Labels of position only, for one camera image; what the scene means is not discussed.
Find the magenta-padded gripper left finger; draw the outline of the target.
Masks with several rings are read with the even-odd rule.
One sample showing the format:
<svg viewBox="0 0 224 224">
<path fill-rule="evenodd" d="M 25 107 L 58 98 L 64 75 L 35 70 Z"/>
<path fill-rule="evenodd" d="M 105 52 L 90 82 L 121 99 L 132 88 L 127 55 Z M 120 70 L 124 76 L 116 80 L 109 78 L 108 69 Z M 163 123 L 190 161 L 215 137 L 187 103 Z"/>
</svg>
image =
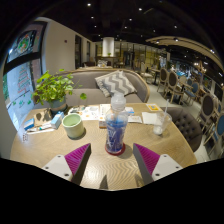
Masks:
<svg viewBox="0 0 224 224">
<path fill-rule="evenodd" d="M 91 144 L 85 144 L 67 155 L 56 155 L 43 170 L 79 185 L 82 181 L 89 157 Z"/>
</svg>

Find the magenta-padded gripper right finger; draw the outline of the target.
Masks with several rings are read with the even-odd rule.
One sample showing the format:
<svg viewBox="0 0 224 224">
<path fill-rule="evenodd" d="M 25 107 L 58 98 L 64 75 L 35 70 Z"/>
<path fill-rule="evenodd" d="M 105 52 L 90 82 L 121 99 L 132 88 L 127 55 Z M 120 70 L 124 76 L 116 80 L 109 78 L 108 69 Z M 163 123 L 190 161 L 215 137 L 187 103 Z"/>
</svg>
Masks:
<svg viewBox="0 0 224 224">
<path fill-rule="evenodd" d="M 168 154 L 159 155 L 136 143 L 133 144 L 133 154 L 145 185 L 182 169 Z"/>
</svg>

